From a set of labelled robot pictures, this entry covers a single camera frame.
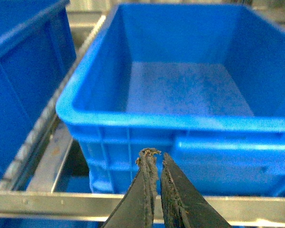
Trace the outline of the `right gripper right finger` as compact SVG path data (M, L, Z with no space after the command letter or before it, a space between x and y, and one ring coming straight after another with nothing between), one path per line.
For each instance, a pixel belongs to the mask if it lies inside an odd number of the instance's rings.
M161 204L167 228L232 227L204 199L167 153L163 157L161 173Z

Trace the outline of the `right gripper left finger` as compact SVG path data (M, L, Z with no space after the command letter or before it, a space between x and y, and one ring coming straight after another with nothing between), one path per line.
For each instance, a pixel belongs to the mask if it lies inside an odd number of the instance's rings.
M151 228L154 222L155 201L159 180L156 166L161 151L144 148L136 164L139 170L121 202L102 225L104 228Z

